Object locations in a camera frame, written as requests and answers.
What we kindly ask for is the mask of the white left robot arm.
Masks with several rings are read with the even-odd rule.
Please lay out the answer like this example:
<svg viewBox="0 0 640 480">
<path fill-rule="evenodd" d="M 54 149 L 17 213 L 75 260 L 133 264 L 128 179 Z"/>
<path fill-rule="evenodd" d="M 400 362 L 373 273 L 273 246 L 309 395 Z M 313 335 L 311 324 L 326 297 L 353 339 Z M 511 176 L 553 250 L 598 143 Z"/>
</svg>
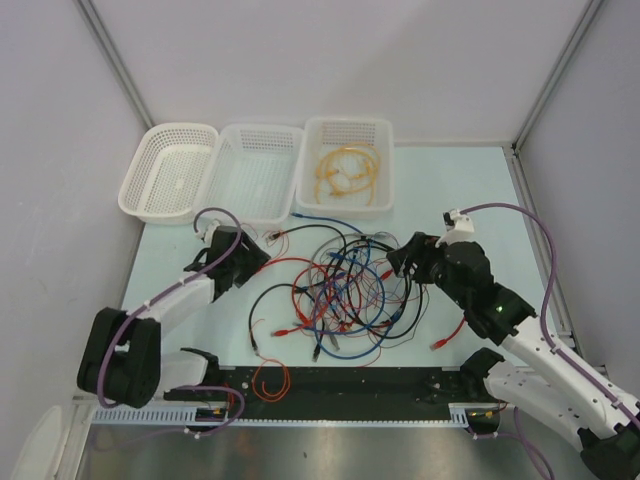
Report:
<svg viewBox="0 0 640 480">
<path fill-rule="evenodd" d="M 164 353 L 162 340 L 233 287 L 243 286 L 271 260 L 243 230 L 217 227 L 184 275 L 138 309 L 105 307 L 95 315 L 76 376 L 77 387 L 113 408 L 141 408 L 154 396 L 188 389 L 214 397 L 221 387 L 218 358 L 183 347 Z"/>
</svg>

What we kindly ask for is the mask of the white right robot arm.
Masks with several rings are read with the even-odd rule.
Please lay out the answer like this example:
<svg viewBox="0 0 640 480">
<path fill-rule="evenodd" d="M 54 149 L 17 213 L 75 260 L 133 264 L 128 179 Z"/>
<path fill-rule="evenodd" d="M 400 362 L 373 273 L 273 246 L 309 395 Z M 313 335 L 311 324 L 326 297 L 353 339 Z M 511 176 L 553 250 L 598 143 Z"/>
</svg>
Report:
<svg viewBox="0 0 640 480">
<path fill-rule="evenodd" d="M 483 348 L 462 366 L 461 388 L 469 399 L 491 395 L 524 410 L 570 443 L 599 479 L 638 478 L 638 398 L 550 334 L 531 305 L 496 282 L 479 244 L 441 245 L 417 232 L 387 259 L 396 275 L 438 287 L 477 336 L 535 373 L 527 379 L 502 355 Z"/>
</svg>

